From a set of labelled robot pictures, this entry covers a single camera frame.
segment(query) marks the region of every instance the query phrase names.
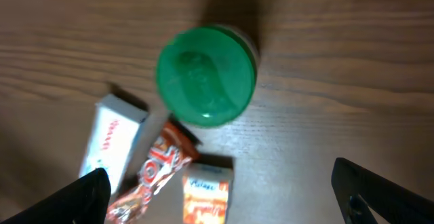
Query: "wooden surface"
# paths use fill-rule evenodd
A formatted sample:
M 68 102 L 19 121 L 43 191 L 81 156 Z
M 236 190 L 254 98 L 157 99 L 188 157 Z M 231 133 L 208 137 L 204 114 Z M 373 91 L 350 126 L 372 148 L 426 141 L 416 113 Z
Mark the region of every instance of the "wooden surface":
M 0 0 L 0 13 L 0 204 L 13 206 L 0 218 L 77 178 L 113 86 L 151 111 L 134 174 L 167 117 L 159 52 L 210 22 L 239 27 L 262 56 L 240 118 L 190 127 L 199 150 L 235 159 L 229 224 L 343 223 L 336 157 L 434 200 L 434 0 Z M 178 175 L 141 223 L 181 215 Z

